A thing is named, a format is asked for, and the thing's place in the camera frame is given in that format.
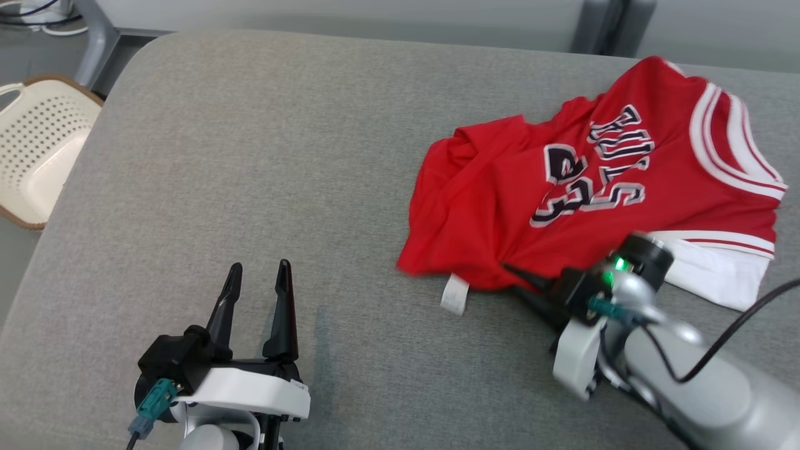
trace jersey lettering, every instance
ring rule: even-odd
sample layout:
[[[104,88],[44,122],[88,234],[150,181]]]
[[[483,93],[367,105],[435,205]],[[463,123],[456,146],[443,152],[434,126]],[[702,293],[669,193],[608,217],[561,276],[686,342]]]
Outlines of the jersey lettering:
[[[648,155],[655,142],[643,128],[635,128],[642,118],[633,105],[625,105],[616,119],[608,123],[590,125],[586,141],[594,144],[601,160],[608,161],[629,156],[644,155],[635,163],[618,163],[599,167],[602,186],[594,192],[590,176],[585,174],[586,157],[578,157],[572,146],[563,143],[544,147],[545,178],[555,185],[566,185],[566,193],[548,199],[530,218],[532,227],[546,227],[562,215],[579,210],[596,211],[641,203],[645,187],[641,183],[614,183],[614,178],[627,170],[646,171],[650,167]]]

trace gray table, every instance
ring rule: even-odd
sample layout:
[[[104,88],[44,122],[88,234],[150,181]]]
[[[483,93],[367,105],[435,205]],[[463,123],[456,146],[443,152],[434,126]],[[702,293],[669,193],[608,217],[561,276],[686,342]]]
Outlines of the gray table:
[[[150,342],[204,324],[241,261],[232,347],[256,356],[284,257],[312,395],[311,418],[285,427],[289,449],[681,448],[611,388],[583,403],[560,387],[554,335],[518,301],[473,292],[459,318],[438,306],[443,278],[394,269],[434,140],[520,112],[546,120],[633,63],[250,31],[151,43],[111,92],[2,330],[4,448],[124,448]],[[800,77],[684,69],[745,100],[797,186]],[[765,289],[798,274],[796,192]],[[787,297],[730,349],[800,389],[800,303]],[[676,288],[659,298],[709,335],[735,317]],[[141,448],[176,448],[180,427],[156,428]]]

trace red jersey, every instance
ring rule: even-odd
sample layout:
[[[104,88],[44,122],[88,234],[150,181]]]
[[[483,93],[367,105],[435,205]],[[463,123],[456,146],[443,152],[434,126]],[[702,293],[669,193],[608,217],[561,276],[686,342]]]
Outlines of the red jersey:
[[[398,267],[493,290],[518,283],[501,263],[556,276],[632,231],[771,259],[785,191],[739,98],[647,58],[549,122],[514,116],[435,143]]]

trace perforated plastic basket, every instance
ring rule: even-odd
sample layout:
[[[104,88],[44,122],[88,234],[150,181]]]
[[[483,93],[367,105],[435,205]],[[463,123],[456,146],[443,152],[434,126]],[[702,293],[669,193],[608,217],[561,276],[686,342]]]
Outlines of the perforated plastic basket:
[[[102,100],[57,75],[0,87],[18,97],[0,111],[0,214],[41,230]]]

